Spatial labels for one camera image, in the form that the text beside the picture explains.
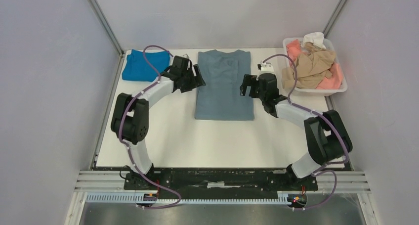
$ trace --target wall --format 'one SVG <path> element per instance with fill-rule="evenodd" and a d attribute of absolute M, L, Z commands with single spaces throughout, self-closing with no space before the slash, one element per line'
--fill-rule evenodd
<path fill-rule="evenodd" d="M 97 0 L 122 48 L 281 47 L 323 31 L 339 0 Z"/>
<path fill-rule="evenodd" d="M 329 36 L 348 81 L 333 101 L 384 225 L 419 219 L 418 26 L 418 0 L 349 0 Z"/>
<path fill-rule="evenodd" d="M 87 0 L 0 0 L 0 224 L 64 223 L 117 61 Z"/>

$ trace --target blue fabric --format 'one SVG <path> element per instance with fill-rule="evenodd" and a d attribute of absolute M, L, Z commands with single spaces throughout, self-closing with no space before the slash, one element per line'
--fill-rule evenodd
<path fill-rule="evenodd" d="M 170 55 L 166 51 L 146 53 L 148 61 L 161 73 L 170 63 Z M 147 81 L 152 82 L 156 79 L 157 73 L 145 61 L 143 52 L 132 50 L 126 57 L 126 66 L 122 71 L 122 79 L 127 81 Z"/>
<path fill-rule="evenodd" d="M 198 53 L 198 65 L 206 86 L 197 90 L 195 119 L 253 120 L 253 99 L 240 96 L 245 74 L 250 74 L 250 52 Z"/>

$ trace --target plastic bin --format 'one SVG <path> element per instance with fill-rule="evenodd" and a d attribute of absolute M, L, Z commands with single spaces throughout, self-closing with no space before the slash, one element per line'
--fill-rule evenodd
<path fill-rule="evenodd" d="M 286 38 L 284 41 L 282 41 L 282 44 L 284 45 L 285 54 L 287 54 L 287 47 L 286 46 L 289 43 L 291 43 L 294 40 L 298 40 L 298 41 L 300 41 L 300 44 L 301 44 L 302 39 L 303 38 Z M 332 42 L 329 41 L 328 39 L 324 39 L 323 44 L 326 46 L 327 49 L 330 49 L 330 50 L 333 50 L 333 51 L 335 50 L 333 48 Z M 290 62 L 288 60 L 286 62 L 287 62 L 287 67 L 290 67 Z M 339 60 L 337 58 L 337 55 L 336 55 L 335 62 L 340 64 Z M 336 90 L 317 90 L 317 89 L 295 88 L 295 90 L 293 91 L 293 94 L 295 94 L 295 95 L 323 95 L 323 96 L 329 96 L 329 95 L 332 95 L 336 92 L 344 92 L 347 89 L 348 89 L 348 84 L 346 83 L 345 75 L 343 75 L 343 81 L 342 81 L 342 84 L 340 85 L 339 89 L 336 89 Z"/>

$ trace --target white cloth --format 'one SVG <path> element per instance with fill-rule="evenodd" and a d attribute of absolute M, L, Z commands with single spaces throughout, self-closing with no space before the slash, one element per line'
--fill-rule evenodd
<path fill-rule="evenodd" d="M 305 43 L 313 43 L 314 46 L 319 48 L 326 49 L 326 46 L 323 44 L 323 40 L 325 39 L 325 35 L 321 32 L 314 32 L 304 36 L 302 39 L 301 47 L 305 46 Z"/>

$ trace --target white table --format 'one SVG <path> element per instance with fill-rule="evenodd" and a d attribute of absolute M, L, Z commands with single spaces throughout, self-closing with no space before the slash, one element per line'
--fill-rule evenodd
<path fill-rule="evenodd" d="M 188 54 L 195 64 L 199 51 L 209 49 L 170 50 L 173 55 Z M 257 64 L 265 58 L 284 53 L 282 48 L 242 49 L 251 53 L 251 73 L 257 73 Z M 233 52 L 236 49 L 219 49 Z M 285 58 L 270 62 L 276 74 L 285 67 Z M 137 94 L 148 82 L 130 82 L 120 79 L 115 96 L 121 92 Z M 280 79 L 278 88 L 282 94 Z M 308 108 L 326 111 L 323 96 L 294 96 L 293 101 Z M 121 167 L 129 165 L 124 146 L 111 131 L 110 123 L 115 107 L 114 97 L 111 113 L 97 159 L 97 167 Z M 146 137 L 147 150 L 155 167 L 250 167 L 284 168 L 307 152 L 303 129 L 285 120 L 267 114 L 259 99 L 254 100 L 253 121 L 207 121 L 195 120 L 196 91 L 166 96 L 150 109 L 150 128 Z"/>

